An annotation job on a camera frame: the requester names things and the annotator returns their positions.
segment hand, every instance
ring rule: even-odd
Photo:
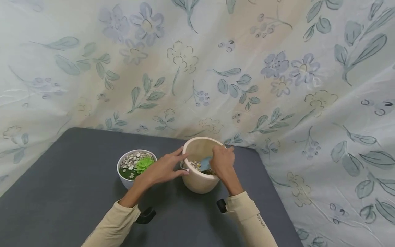
[[[225,146],[213,147],[213,158],[210,160],[210,166],[221,180],[226,179],[230,173],[234,173],[234,149],[234,147],[226,148]]]
[[[174,166],[188,157],[188,154],[179,155],[183,147],[170,154],[166,154],[158,161],[150,165],[147,170],[136,177],[133,186],[119,202],[123,207],[134,207],[142,197],[144,192],[157,183],[163,183],[175,179],[176,177],[188,175],[185,170],[173,171]]]
[[[144,183],[149,187],[157,183],[164,183],[175,179],[176,177],[188,175],[189,172],[185,170],[174,171],[175,165],[188,157],[188,154],[180,155],[183,147],[176,151],[166,154],[158,161],[150,165],[141,175],[135,179],[135,185]]]
[[[210,160],[211,169],[217,174],[218,178],[224,183],[231,196],[244,192],[236,172],[233,169],[235,162],[234,147],[215,146],[213,148],[213,158]]]

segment green succulent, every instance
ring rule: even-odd
[[[137,162],[135,169],[138,174],[143,173],[150,165],[152,165],[155,161],[150,157],[145,157]]]

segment person's left hand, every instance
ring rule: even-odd
[[[183,147],[176,151],[166,154],[158,161],[150,165],[141,175],[135,179],[135,185],[145,184],[151,187],[157,183],[163,183],[175,179],[176,177],[188,175],[185,170],[174,171],[175,165],[188,157],[188,154],[180,155]]]

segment floral fabric backdrop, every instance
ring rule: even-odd
[[[0,4],[0,195],[74,126],[209,136],[257,150],[305,246],[392,246],[394,0]]]

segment wrist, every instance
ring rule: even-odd
[[[241,186],[241,183],[233,168],[231,172],[221,178],[221,181],[224,183],[230,196],[235,196],[244,192],[244,189]]]
[[[123,207],[134,207],[143,194],[150,188],[148,183],[136,183],[128,190],[126,195],[119,201]]]

